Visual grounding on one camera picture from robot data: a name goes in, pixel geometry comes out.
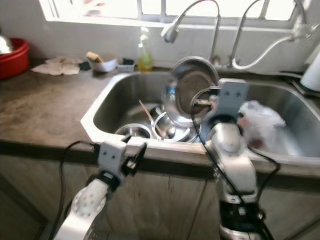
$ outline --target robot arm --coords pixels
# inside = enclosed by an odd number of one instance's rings
[[[248,157],[247,141],[237,125],[238,111],[246,100],[247,91],[248,84],[244,80],[221,79],[218,87],[199,92],[192,101],[197,106],[208,107],[213,104],[211,99],[215,99],[213,110],[197,119],[206,121],[212,129],[207,150],[229,180],[226,182],[218,174],[221,240],[265,240],[261,225],[257,224],[265,214],[257,203],[256,170]],[[204,93],[209,93],[209,100],[200,99]]]
[[[70,211],[54,240],[89,240],[95,234],[95,226],[101,212],[118,186],[127,175],[135,175],[147,145],[144,143],[134,157],[125,157],[127,145],[124,141],[103,142],[99,147],[100,173],[93,176],[88,186],[81,189],[70,207]]]
[[[217,96],[214,109],[197,120],[209,123],[212,131],[207,150],[230,181],[219,177],[217,184],[221,240],[267,240],[261,226],[255,222],[255,219],[262,221],[264,213],[257,203],[256,171],[248,157],[247,142],[237,125],[238,111],[247,91],[247,83],[239,79],[221,79],[218,87],[201,91]],[[197,106],[211,107],[214,98],[198,99],[201,92],[192,102]],[[125,182],[128,174],[135,175],[145,154],[147,145],[143,144],[136,156],[126,158],[125,142],[128,140],[103,142],[100,145],[98,164],[101,171],[77,193],[70,213],[54,240],[88,240],[93,237],[100,213],[112,193]]]

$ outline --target window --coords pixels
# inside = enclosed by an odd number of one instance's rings
[[[148,22],[170,23],[196,0],[40,0],[50,1],[58,17],[122,18]],[[221,24],[235,26],[247,7],[255,0],[216,0],[220,7]],[[191,8],[184,18],[186,24],[212,25],[217,8],[204,1]],[[261,0],[248,12],[247,21],[256,27],[285,27],[293,21],[293,0]]]

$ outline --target yellow dish soap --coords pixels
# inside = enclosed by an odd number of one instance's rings
[[[141,27],[140,43],[138,45],[138,70],[151,72],[154,67],[154,59],[148,50],[148,28]]]

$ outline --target cabinet door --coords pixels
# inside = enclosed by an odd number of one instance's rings
[[[320,215],[319,202],[319,193],[267,188],[261,196],[260,206],[266,211],[265,223],[274,239],[282,240]],[[192,227],[190,240],[219,239],[219,224],[216,184],[209,182]],[[318,240],[319,229],[295,240]]]
[[[97,170],[65,163],[66,204]],[[60,197],[57,162],[3,157],[0,174],[53,222]],[[202,180],[180,177],[141,173],[128,176],[109,201],[99,230],[152,240],[184,240],[203,185]]]
[[[40,224],[0,191],[0,239],[33,240]]]

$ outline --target double sink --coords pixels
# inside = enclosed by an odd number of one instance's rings
[[[150,110],[161,104],[169,72],[128,73],[114,76],[81,119],[81,124],[94,142],[119,141],[114,134],[118,128],[130,123],[150,122],[139,104],[142,100]],[[275,148],[265,154],[286,164],[320,165],[320,110],[310,99],[305,99],[293,87],[282,81],[245,79],[249,84],[247,100],[257,100],[274,109],[286,122],[278,129]],[[156,139],[133,137],[128,153],[147,142],[146,157],[171,161],[204,163],[206,153],[198,142],[167,143]],[[260,158],[249,153],[252,160]]]

